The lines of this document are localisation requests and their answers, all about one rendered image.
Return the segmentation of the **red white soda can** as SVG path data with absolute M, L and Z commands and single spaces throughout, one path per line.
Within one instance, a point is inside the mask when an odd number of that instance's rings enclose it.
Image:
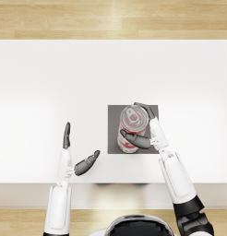
M 128 133 L 143 136 L 149 122 L 147 112 L 139 105 L 129 105 L 120 114 L 119 127 Z
M 118 147 L 125 153 L 135 153 L 138 151 L 138 148 L 129 143 L 121 134 L 118 134 L 117 144 Z

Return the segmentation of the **dark grey square mat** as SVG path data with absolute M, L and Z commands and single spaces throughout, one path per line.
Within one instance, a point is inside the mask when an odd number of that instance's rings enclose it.
M 108 105 L 108 154 L 126 154 L 117 144 L 118 128 L 120 124 L 120 114 L 127 105 Z M 159 118 L 158 105 L 149 105 L 153 110 L 157 118 Z M 149 125 L 146 128 L 145 135 L 149 137 Z M 133 154 L 158 154 L 158 151 L 154 146 L 150 146 L 150 149 L 139 149 Z

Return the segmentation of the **dark round robot body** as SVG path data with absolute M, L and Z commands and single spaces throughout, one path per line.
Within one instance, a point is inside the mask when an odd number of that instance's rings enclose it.
M 177 236 L 162 219 L 144 215 L 126 215 L 114 220 L 108 228 L 88 236 Z

